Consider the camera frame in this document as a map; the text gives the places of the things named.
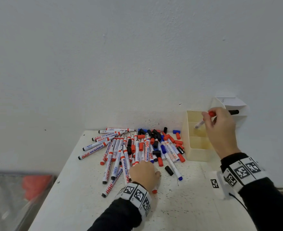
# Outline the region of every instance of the cable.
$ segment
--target cable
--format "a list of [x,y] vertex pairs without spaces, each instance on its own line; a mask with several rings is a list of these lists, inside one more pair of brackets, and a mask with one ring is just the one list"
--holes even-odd
[[239,203],[241,203],[241,205],[244,207],[244,209],[248,212],[248,210],[246,209],[246,207],[244,206],[244,204],[243,204],[239,199],[237,199],[236,196],[234,196],[232,193],[229,193],[229,195],[230,195],[231,197],[234,197]]

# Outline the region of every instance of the wrist band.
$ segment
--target wrist band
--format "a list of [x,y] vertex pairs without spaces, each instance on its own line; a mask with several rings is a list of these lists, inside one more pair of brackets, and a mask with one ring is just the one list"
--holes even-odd
[[239,192],[243,186],[267,177],[256,161],[247,157],[241,159],[227,167],[223,173],[224,179],[228,182],[236,192]]
[[118,198],[129,200],[135,207],[137,207],[142,220],[147,217],[150,211],[151,197],[149,192],[141,185],[128,183],[116,195],[115,199]]

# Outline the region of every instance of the blue marker cap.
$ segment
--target blue marker cap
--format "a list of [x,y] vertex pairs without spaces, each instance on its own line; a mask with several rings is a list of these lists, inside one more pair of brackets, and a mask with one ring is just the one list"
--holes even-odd
[[163,154],[166,153],[165,147],[164,147],[163,145],[161,145],[161,150],[162,150],[162,153],[163,153]]

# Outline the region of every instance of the pile of markers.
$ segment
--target pile of markers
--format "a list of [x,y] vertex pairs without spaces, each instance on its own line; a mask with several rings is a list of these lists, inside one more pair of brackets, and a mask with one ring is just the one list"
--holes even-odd
[[78,156],[78,159],[84,159],[101,148],[107,147],[100,162],[101,165],[105,165],[106,162],[103,184],[107,184],[109,180],[112,162],[115,164],[111,171],[111,182],[102,193],[102,197],[106,198],[122,172],[125,183],[129,183],[131,181],[130,167],[139,164],[142,160],[152,163],[158,162],[160,167],[163,167],[163,161],[167,160],[171,168],[166,166],[165,170],[169,175],[175,173],[178,180],[182,180],[182,175],[174,164],[177,161],[185,162],[182,156],[184,154],[183,142],[179,141],[181,139],[180,131],[173,130],[177,140],[167,134],[166,127],[162,131],[162,135],[160,130],[155,129],[139,129],[137,132],[134,129],[116,128],[106,128],[106,130],[99,131],[99,134],[103,135],[92,138],[95,143],[83,147],[83,151],[86,153]]

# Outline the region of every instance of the table surface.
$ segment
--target table surface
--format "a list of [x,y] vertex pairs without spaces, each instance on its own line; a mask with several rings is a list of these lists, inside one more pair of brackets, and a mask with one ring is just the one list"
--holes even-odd
[[[100,165],[105,148],[78,160],[82,147],[92,143],[91,138],[97,135],[98,131],[82,134],[30,231],[87,230],[124,187],[122,174],[108,197],[101,196],[106,187],[102,184],[105,165]],[[163,163],[164,167],[168,165],[167,161]],[[207,172],[218,166],[218,160],[214,164],[177,162],[176,167],[183,176],[183,180],[178,181],[175,175],[170,176],[164,167],[155,163],[162,173],[158,193],[152,195],[151,212],[146,221],[135,230],[256,230],[239,202],[215,197]]]

